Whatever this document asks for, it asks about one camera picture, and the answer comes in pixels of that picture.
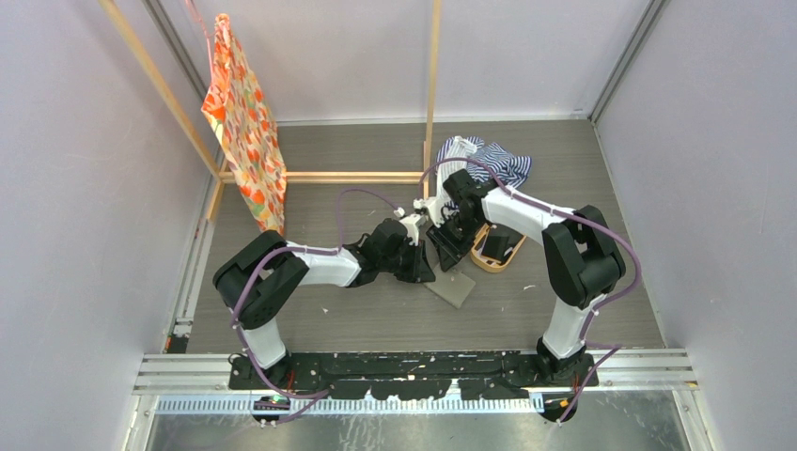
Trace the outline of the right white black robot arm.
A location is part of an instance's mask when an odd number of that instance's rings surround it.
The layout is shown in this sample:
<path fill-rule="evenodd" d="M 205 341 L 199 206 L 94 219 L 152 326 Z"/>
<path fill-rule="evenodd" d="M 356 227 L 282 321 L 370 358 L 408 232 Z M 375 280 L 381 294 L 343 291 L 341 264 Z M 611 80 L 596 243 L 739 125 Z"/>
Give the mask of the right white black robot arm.
<path fill-rule="evenodd" d="M 442 271 L 465 257 L 485 225 L 507 227 L 543 247 L 556 301 L 532 365 L 545 383 L 562 384 L 585 355 L 588 320 L 626 273 L 620 237 L 593 206 L 562 210 L 495 179 L 477 182 L 464 169 L 449 176 L 444 189 L 457 207 L 452 213 L 434 197 L 414 201 L 414 209 L 431 220 L 427 236 Z"/>

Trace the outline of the clear grey card holder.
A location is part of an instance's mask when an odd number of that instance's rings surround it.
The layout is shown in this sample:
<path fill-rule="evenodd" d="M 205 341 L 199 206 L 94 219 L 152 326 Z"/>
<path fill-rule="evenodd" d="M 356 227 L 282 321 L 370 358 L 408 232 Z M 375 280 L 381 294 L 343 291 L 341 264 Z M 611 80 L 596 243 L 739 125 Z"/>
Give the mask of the clear grey card holder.
<path fill-rule="evenodd" d="M 435 280 L 425 282 L 424 286 L 456 309 L 460 309 L 476 286 L 476 281 L 460 272 L 451 269 L 444 272 L 441 266 L 433 269 Z"/>

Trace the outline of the yellow oval tray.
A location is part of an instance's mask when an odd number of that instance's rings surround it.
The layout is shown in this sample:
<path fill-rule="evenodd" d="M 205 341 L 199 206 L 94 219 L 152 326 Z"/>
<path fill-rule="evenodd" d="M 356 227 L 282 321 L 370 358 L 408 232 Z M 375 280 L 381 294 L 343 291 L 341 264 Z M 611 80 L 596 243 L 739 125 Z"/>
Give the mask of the yellow oval tray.
<path fill-rule="evenodd" d="M 525 240 L 525 235 L 504 225 L 484 225 L 476 234 L 469 256 L 485 272 L 502 272 Z"/>

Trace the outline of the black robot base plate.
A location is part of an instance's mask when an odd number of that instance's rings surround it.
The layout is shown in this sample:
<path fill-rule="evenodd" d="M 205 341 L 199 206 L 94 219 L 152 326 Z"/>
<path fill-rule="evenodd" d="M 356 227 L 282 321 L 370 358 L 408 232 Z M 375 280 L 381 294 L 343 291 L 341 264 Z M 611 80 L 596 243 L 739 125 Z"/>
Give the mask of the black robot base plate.
<path fill-rule="evenodd" d="M 261 371 L 242 354 L 227 360 L 233 390 L 264 389 L 272 382 L 299 395 L 324 391 L 331 399 L 402 401 L 440 399 L 452 388 L 463 400 L 522 398 L 540 387 L 571 393 L 594 364 L 584 353 L 554 371 L 545 358 L 516 350 L 294 352 Z"/>

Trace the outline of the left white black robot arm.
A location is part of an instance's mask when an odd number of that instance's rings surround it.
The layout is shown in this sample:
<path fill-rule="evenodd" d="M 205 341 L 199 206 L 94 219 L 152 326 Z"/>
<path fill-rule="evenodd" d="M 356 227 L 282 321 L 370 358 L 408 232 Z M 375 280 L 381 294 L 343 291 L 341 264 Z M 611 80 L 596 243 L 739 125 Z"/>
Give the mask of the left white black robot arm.
<path fill-rule="evenodd" d="M 263 387 L 280 387 L 289 374 L 289 352 L 276 316 L 304 286 L 359 288 L 387 273 L 410 284 L 434 282 L 421 239 L 398 220 L 386 219 L 358 241 L 340 248 L 304 246 L 267 230 L 223 264 L 212 284 L 231 313 L 232 326 Z"/>

